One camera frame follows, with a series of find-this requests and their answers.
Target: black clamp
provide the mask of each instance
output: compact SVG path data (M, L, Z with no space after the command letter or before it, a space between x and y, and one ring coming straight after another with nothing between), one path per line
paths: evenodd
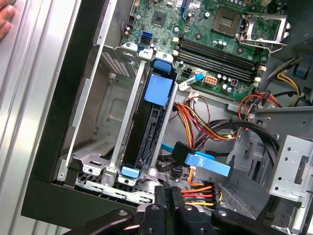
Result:
M270 95L270 91L267 90L267 91L265 92L265 94L264 94L262 100L261 100L261 105L262 105L262 106L265 105L265 103L266 103L266 101L267 101L269 95Z

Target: expansion slot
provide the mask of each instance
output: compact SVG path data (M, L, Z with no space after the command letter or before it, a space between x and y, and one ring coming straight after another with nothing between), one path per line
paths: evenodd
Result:
M180 41L178 60L198 68L251 82L258 68L258 63L188 39Z

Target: human hand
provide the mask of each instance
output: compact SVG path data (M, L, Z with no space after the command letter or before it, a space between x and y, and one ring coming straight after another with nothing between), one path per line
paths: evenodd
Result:
M8 21L15 13L9 0L0 0L0 40L9 32L11 23Z

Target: aluminum panel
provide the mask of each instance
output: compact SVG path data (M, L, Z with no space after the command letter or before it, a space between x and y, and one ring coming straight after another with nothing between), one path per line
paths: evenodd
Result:
M80 3L19 0L14 5L13 27L0 43L0 211L5 212L0 220L1 234L66 232L20 214Z

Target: metal bracket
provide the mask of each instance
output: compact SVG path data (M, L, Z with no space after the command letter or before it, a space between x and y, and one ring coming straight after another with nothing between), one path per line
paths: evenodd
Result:
M313 143L286 136L272 172L269 193L303 202L313 187Z
M93 190L101 194L127 200L136 204L153 203L154 195L147 192L126 192L116 188L111 188L92 181L86 181L84 185L76 183L82 188Z
M103 172L101 184L108 186L108 187L113 187L115 180L117 177L117 170L106 167Z
M98 141L87 148L83 148L73 154L73 159L81 161L83 172L98 176L109 160L101 158L106 156L115 146L115 143L107 142L105 139Z
M252 38L253 28L254 28L258 18L262 18L262 19L267 20L267 21L268 20L280 21L276 37L273 40L266 40L263 38L258 38L258 39ZM289 36L289 33L286 32L286 29L291 28L291 25L287 22L287 16L248 13L245 20L247 21L247 26L246 26L246 29L242 32L242 34L240 36L239 42L241 44L251 46L251 47L259 47L259 48L267 49L271 53L277 52L285 46L285 44L281 43L281 41L284 38ZM267 43L267 44L271 44L271 45L280 45L281 47L277 50L271 51L271 49L269 47L259 46L259 45L250 44L250 43L246 43L246 42L263 43L263 44Z

